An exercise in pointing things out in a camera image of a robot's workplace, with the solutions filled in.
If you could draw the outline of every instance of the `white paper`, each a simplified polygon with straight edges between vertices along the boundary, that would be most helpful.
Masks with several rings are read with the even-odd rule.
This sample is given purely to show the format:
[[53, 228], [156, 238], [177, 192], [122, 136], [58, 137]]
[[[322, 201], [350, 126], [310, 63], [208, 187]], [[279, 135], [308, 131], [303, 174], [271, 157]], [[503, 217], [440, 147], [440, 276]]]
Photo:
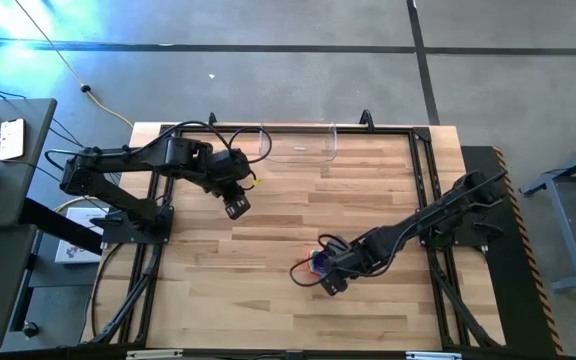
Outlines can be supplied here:
[[[69, 208], [66, 217], [82, 226], [92, 226], [90, 219], [100, 218], [106, 216], [108, 209], [105, 211], [98, 208]], [[103, 229], [95, 226], [90, 230], [97, 234], [103, 234]], [[55, 255], [55, 263], [60, 264], [83, 264], [83, 263], [97, 263], [100, 256], [95, 255], [89, 251], [80, 249], [75, 245], [65, 241], [59, 240], [59, 248]]]

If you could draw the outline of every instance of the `orange and black striped edge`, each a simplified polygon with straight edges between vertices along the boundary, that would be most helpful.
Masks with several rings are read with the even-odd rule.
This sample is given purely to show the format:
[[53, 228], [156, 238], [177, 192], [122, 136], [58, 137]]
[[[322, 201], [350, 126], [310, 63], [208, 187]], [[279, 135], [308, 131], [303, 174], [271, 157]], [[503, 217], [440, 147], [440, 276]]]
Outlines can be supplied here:
[[[506, 167], [506, 160], [504, 159], [504, 154], [501, 152], [501, 149], [498, 147], [493, 148], [497, 152], [499, 166], [501, 166], [501, 168], [504, 170], [508, 170]], [[548, 302], [548, 297], [546, 296], [546, 290], [544, 289], [541, 275], [539, 275], [539, 269], [537, 268], [537, 263], [535, 262], [535, 255], [532, 251], [532, 245], [530, 245], [530, 240], [528, 240], [528, 233], [526, 231], [526, 226], [524, 225], [524, 219], [521, 216], [519, 203], [517, 202], [517, 197], [515, 196], [512, 181], [510, 180], [508, 173], [506, 173], [506, 176], [504, 177], [504, 183], [506, 185], [506, 191], [508, 192], [510, 203], [512, 204], [513, 212], [515, 213], [515, 220], [517, 221], [519, 233], [521, 234], [521, 241], [523, 242], [524, 250], [526, 251], [526, 256], [528, 258], [528, 265], [530, 265], [532, 269], [532, 277], [535, 280], [535, 287], [537, 288], [537, 293], [539, 294], [539, 299], [541, 300], [541, 306], [544, 310], [544, 315], [546, 316], [546, 322], [550, 328], [550, 336], [552, 337], [552, 341], [555, 345], [555, 351], [558, 355], [563, 355], [564, 349], [561, 345], [561, 340], [559, 340], [559, 333], [557, 332], [557, 327], [555, 326], [555, 319], [552, 316], [552, 308], [550, 307], [550, 302]]]

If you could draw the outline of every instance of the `gray metal stand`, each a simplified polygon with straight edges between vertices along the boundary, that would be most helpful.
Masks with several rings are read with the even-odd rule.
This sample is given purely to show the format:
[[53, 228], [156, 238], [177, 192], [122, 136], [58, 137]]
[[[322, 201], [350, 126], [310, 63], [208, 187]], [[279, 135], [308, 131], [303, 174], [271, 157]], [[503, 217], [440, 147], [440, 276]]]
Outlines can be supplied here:
[[[573, 268], [576, 273], [576, 243], [575, 235], [571, 227], [571, 219], [566, 214], [564, 208], [559, 185], [562, 182], [576, 182], [576, 177], [571, 177], [576, 173], [576, 155], [562, 166], [555, 170], [548, 171], [542, 174], [536, 181], [530, 185], [523, 186], [519, 191], [525, 196], [531, 196], [535, 192], [546, 189], [552, 200], [552, 206], [557, 217], [557, 222], [561, 228], [564, 240], [566, 242], [566, 247], [568, 248], [568, 253], [570, 254], [570, 259], [572, 260]], [[576, 275], [568, 278], [555, 281], [552, 284], [552, 288], [555, 291], [569, 289], [576, 287]]]

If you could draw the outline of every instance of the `gray floor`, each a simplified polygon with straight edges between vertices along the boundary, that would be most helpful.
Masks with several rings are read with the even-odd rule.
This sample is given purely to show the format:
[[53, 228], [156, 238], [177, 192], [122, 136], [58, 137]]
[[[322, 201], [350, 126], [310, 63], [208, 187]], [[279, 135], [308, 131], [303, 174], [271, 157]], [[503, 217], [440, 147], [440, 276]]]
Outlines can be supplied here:
[[[121, 1], [119, 6], [119, 0], [103, 6], [92, 0], [54, 2], [59, 4], [56, 15], [41, 19], [60, 40], [413, 44], [404, 0], [290, 4], [156, 0], [148, 6], [139, 1]], [[417, 6], [427, 46], [576, 48], [576, 1], [417, 0]], [[14, 6], [10, 9], [11, 17], [20, 16]], [[36, 14], [40, 10], [33, 8]], [[40, 38], [31, 26], [23, 26], [25, 22], [20, 17], [14, 29], [0, 26], [0, 37]], [[369, 108], [380, 124], [428, 123], [415, 55], [64, 52], [64, 56], [102, 102], [133, 121], [206, 119], [214, 111], [218, 118], [233, 121], [354, 123], [361, 110]], [[502, 148], [517, 186], [574, 153], [576, 56], [429, 56], [428, 63], [441, 123], [456, 125], [464, 145]], [[0, 49], [0, 90], [57, 98], [57, 119], [86, 144], [125, 143], [130, 129], [98, 109], [78, 88], [53, 52], [19, 46]], [[50, 137], [45, 148], [54, 147], [72, 148]], [[31, 196], [55, 206], [67, 197], [51, 181], [38, 174]], [[571, 275], [549, 199], [536, 194], [521, 199], [521, 206], [544, 279]], [[87, 288], [37, 293], [32, 309], [49, 310], [31, 309], [30, 316], [49, 331], [30, 341], [9, 337], [4, 349], [76, 342], [88, 294]], [[564, 349], [576, 355], [576, 290], [551, 294], [550, 301]], [[75, 305], [81, 311], [64, 310]]]

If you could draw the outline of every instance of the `wooden table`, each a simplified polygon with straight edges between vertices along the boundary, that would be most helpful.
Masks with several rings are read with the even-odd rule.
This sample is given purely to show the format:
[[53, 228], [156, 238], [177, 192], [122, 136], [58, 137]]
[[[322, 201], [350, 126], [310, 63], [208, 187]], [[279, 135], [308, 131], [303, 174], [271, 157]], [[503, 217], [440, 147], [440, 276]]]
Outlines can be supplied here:
[[[147, 143], [161, 125], [135, 124], [130, 145]], [[465, 172], [457, 131], [451, 126], [430, 129], [445, 191]], [[190, 135], [213, 143], [215, 151], [223, 149], [212, 134]], [[288, 135], [276, 134], [273, 139], [277, 144], [291, 139], [282, 136]], [[258, 135], [242, 134], [236, 146], [252, 159], [258, 141]], [[423, 150], [420, 156], [425, 164]], [[353, 239], [415, 211], [418, 201], [405, 136], [340, 134], [337, 157], [329, 164], [264, 160], [253, 170], [263, 182], [247, 192], [252, 209], [237, 221], [228, 219], [220, 199], [188, 182], [176, 182], [173, 234], [159, 271], [148, 347], [441, 348], [428, 259], [417, 240], [397, 254], [386, 274], [351, 281], [348, 290], [335, 297], [320, 286], [298, 287], [288, 277], [291, 265], [318, 248], [319, 234]], [[149, 173], [126, 173], [121, 186], [145, 197], [149, 178]], [[96, 304], [99, 327], [125, 298], [134, 252], [135, 246], [125, 245], [101, 279]], [[465, 303], [489, 334], [503, 343], [485, 258], [471, 248], [455, 248], [454, 257]], [[450, 306], [447, 313], [457, 339]], [[133, 331], [139, 317], [137, 310]], [[88, 321], [83, 339], [90, 334]]]

